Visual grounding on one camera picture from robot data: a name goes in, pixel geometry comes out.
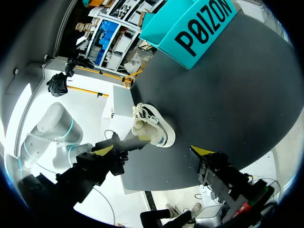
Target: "person's leg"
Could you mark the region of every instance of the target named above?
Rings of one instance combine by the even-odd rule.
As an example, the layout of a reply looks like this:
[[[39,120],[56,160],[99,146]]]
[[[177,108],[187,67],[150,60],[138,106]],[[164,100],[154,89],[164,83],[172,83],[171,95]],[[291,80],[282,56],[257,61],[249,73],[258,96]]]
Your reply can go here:
[[[157,219],[169,219],[171,217],[170,211],[166,210],[152,210],[141,213],[141,220],[143,228],[159,228]]]
[[[191,211],[186,211],[185,213],[178,216],[175,220],[166,223],[163,228],[182,228],[187,222],[192,219]]]

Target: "yellow pole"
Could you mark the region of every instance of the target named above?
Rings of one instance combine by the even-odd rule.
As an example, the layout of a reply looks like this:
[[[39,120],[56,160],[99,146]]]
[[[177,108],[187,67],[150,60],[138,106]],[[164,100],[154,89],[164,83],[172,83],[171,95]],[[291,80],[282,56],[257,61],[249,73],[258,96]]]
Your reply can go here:
[[[79,67],[79,66],[76,66],[75,68],[76,68],[76,69],[79,69],[79,70],[85,70],[85,71],[89,71],[89,72],[93,72],[93,73],[99,74],[99,71],[98,71],[98,70],[87,69],[87,68]]]
[[[84,70],[84,71],[89,71],[89,72],[92,72],[92,73],[100,74],[98,70],[87,69],[87,68],[79,67],[79,66],[76,66],[75,68],[76,68],[76,69],[79,69],[79,70]],[[142,70],[139,71],[139,72],[136,72],[136,73],[134,73],[134,74],[131,74],[131,75],[127,76],[127,77],[125,77],[125,82],[131,83],[130,80],[126,80],[126,79],[127,79],[128,77],[133,76],[133,75],[139,74],[140,72],[142,72]],[[121,77],[118,77],[118,76],[115,76],[115,75],[111,75],[111,74],[107,74],[107,73],[102,73],[101,75],[108,76],[108,77],[112,77],[112,78],[116,78],[116,79],[118,79],[118,80],[122,80]]]
[[[135,72],[135,73],[133,73],[133,74],[131,74],[131,75],[125,77],[125,78],[129,78],[129,77],[132,77],[132,76],[134,76],[134,75],[140,74],[142,71],[143,71],[143,70],[137,71],[137,72]]]
[[[87,92],[87,93],[90,93],[90,94],[100,95],[100,96],[103,96],[103,97],[109,97],[109,95],[107,95],[107,94],[102,94],[102,93],[98,93],[98,92],[94,92],[94,91],[86,90],[86,89],[81,89],[81,88],[77,88],[77,87],[73,87],[73,86],[69,86],[69,85],[67,86],[67,88],[82,91],[82,92]]]

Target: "dark gray round platform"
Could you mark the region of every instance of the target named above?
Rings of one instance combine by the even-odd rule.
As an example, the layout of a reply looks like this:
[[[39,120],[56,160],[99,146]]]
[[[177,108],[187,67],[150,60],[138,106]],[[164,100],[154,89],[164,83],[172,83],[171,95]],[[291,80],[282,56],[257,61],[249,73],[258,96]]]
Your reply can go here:
[[[288,133],[304,104],[303,75],[292,47],[241,14],[192,70],[158,51],[131,92],[135,104],[152,104],[171,121],[176,142],[130,153],[122,176],[130,190],[198,185],[190,145],[222,151],[242,169]]]

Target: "teal box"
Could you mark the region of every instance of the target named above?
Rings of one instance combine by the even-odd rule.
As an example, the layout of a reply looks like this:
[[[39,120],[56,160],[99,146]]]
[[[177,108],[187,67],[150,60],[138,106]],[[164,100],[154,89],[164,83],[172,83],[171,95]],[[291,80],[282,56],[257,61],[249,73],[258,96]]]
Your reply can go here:
[[[170,0],[140,39],[191,69],[236,13],[230,0]]]

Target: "black plastic bag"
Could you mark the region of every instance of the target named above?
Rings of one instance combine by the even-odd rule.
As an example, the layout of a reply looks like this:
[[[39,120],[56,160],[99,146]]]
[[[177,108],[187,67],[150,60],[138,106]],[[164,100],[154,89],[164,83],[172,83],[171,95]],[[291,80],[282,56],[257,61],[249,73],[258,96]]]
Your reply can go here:
[[[62,96],[67,93],[67,76],[62,72],[54,75],[51,80],[47,82],[48,91],[55,97]]]
[[[76,65],[81,66],[81,67],[87,67],[87,68],[94,68],[94,65],[90,63],[90,60],[87,58],[69,58],[67,60],[67,65],[65,68],[66,75],[68,77],[71,77],[74,75],[74,67]]]

